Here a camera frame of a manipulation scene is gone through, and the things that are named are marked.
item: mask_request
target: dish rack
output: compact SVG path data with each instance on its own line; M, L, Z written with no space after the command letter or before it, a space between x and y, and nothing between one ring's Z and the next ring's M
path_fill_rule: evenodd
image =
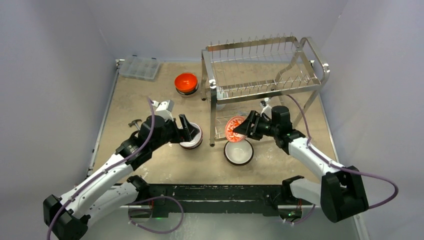
M305 43L322 68L320 79L304 52ZM248 115L251 110L261 112L258 99L272 98L271 106L283 105L281 96L311 91L303 106L306 112L330 74L329 65L312 38L298 41L291 34L211 43L201 51L201 65L200 96L210 103L212 147L215 140L225 139L224 127L230 118ZM301 119L299 113L293 125Z

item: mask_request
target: red patterned plate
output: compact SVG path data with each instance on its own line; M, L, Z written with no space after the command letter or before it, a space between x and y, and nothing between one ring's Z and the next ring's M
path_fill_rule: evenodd
M237 143L244 140L247 137L246 135L233 132L233 129L235 129L237 126L242 124L244 120L245 118L242 116L234 116L227 122L225 126L225 137L226 139L228 139L228 141L232 143Z

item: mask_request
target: white wall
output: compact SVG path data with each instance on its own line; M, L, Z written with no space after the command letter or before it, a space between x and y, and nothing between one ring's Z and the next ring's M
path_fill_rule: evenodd
M45 239L43 200L87 173L115 60L83 0L1 1L0 36L0 239Z
M115 58L200 60L212 41L293 32L321 47L347 0L87 0Z
M340 161L399 185L366 212L374 240L424 234L424 4L350 0L322 49L331 73L322 100ZM364 178L371 204L393 188Z

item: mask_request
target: beige table surface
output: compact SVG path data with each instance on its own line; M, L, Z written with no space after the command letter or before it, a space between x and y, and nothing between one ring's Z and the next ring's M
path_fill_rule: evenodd
M115 152L122 141L135 131L128 123L134 119L145 120L151 115L146 97L164 101L171 99L175 106L172 114L185 114L190 122L197 123L204 131L203 143L193 150L181 148L178 144L165 144L153 153L152 159L140 166L133 175L142 176L148 183L176 184L281 184L282 180L296 175L318 182L318 179L300 161L286 155L274 140L264 137L261 141L249 140L254 148L253 160L244 166L234 166L224 157L226 141L217 141L209 146L210 114L207 101L200 94L184 98L175 90L174 79L183 72L194 73L201 79L200 62L165 62L161 65L155 82L119 77L113 93L110 109L104 124L99 143L94 170L101 167ZM310 93L297 93L293 96L303 105ZM284 104L290 109L291 119L299 110L286 96ZM319 97L306 112L312 135L312 143L330 158L335 153L327 128ZM296 129L306 133L301 122Z

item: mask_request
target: metal frame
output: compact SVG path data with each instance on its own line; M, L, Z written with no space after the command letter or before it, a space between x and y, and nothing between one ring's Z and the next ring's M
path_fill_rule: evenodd
M305 55L303 49L305 43L308 43L317 62L322 68L323 75L321 79L317 78L307 56ZM287 52L287 45L290 44L290 50ZM284 63L282 56L287 57L290 54L292 55L292 58L291 60L287 58L289 60L287 61L287 66L280 69L273 79L260 79L257 74L257 81L243 82L241 76L238 77L239 81L236 79L237 77L234 77L234 73L237 75L242 72L240 69L242 68L241 66L243 63L281 64ZM302 67L305 69L305 73L299 66L298 59L300 59ZM225 62L225 64L230 64L230 72L227 72L227 75L230 76L230 81L234 84L218 86L218 82L228 83L223 62ZM248 41L243 41L241 39L240 42L228 42L227 40L225 44L218 43L217 45L212 45L211 43L210 46L201 51L201 65L202 77L200 83L200 95L203 101L208 100L210 102L209 145L212 147L215 145L215 140L225 139L224 136L220 135L216 128L217 105L240 103L250 100L280 97L287 94L312 91L309 99L303 106L303 110L307 111L319 94L321 88L327 82L330 74L329 65L318 50L315 42L310 37L303 37L300 42L298 42L296 37L292 35L277 37L270 36L269 38L265 38L264 36L262 39L255 38L255 40L249 39ZM293 68L298 68L301 75L297 75L296 77L285 76L285 73L289 73ZM217 73L221 72L223 79L218 79ZM224 92L225 97L218 99L218 91L220 93ZM302 115L299 113L293 121L294 126L296 126L301 119Z

